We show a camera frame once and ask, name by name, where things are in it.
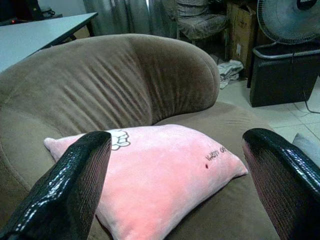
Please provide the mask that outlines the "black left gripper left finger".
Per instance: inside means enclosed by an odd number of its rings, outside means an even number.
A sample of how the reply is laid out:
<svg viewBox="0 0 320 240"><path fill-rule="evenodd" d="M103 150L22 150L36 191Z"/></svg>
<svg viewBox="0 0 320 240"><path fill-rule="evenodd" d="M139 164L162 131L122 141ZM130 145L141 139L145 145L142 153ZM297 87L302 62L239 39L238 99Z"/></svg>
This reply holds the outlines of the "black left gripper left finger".
<svg viewBox="0 0 320 240"><path fill-rule="evenodd" d="M112 136L92 131L71 144L32 187L2 240L86 240L101 198Z"/></svg>

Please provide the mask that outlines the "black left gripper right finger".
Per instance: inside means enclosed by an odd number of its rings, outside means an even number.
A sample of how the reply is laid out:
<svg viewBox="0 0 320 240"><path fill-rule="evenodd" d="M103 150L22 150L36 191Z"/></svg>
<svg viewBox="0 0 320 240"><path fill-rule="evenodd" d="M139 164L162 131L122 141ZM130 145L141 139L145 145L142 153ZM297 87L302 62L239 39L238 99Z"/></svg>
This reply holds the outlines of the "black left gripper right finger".
<svg viewBox="0 0 320 240"><path fill-rule="evenodd" d="M252 128L242 149L258 197L282 240L320 238L320 169L274 131Z"/></svg>

